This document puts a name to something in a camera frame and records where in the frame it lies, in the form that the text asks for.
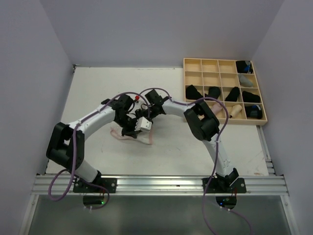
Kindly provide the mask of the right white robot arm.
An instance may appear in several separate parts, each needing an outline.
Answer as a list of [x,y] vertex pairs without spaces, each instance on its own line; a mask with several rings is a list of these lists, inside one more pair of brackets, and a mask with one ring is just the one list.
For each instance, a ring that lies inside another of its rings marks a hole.
[[235,187],[239,173],[231,163],[221,140],[227,122],[222,128],[219,127],[219,120],[204,98],[191,103],[179,102],[170,96],[160,96],[156,89],[148,89],[145,98],[148,104],[135,111],[136,117],[144,117],[149,122],[161,114],[185,118],[193,136],[202,141],[214,161],[213,173],[216,176],[211,176],[206,184],[211,189],[217,186],[223,192],[231,191]]

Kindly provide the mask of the black garment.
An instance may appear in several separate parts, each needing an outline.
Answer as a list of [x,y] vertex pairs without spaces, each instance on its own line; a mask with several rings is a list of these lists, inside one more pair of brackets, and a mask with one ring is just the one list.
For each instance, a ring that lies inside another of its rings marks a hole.
[[189,85],[185,88],[185,98],[187,100],[198,100],[203,98],[203,95],[196,89],[194,85]]

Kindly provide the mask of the white pink-trimmed underwear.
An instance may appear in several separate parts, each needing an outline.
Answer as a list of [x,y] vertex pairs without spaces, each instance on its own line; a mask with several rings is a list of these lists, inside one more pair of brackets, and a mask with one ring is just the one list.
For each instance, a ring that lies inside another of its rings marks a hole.
[[153,144],[153,131],[140,132],[136,138],[130,136],[122,136],[122,128],[117,124],[110,126],[110,134],[119,141],[136,141],[146,145]]

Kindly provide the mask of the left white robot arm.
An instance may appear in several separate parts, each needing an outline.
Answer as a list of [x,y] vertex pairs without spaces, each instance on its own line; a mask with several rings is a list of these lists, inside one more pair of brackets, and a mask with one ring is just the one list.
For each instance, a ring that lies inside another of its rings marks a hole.
[[136,136],[135,118],[128,116],[134,105],[133,99],[123,94],[118,99],[105,100],[85,117],[69,124],[59,122],[55,125],[48,144],[46,156],[63,166],[68,172],[82,178],[90,192],[97,192],[102,186],[100,172],[86,160],[85,141],[101,127],[115,122],[122,127],[123,134]]

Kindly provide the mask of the black striped underwear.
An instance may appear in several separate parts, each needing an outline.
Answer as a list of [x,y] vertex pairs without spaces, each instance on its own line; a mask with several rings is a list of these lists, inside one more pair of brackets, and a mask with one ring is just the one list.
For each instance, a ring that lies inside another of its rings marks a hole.
[[208,88],[208,92],[205,94],[205,97],[218,99],[220,95],[221,95],[221,89],[219,87],[212,86]]

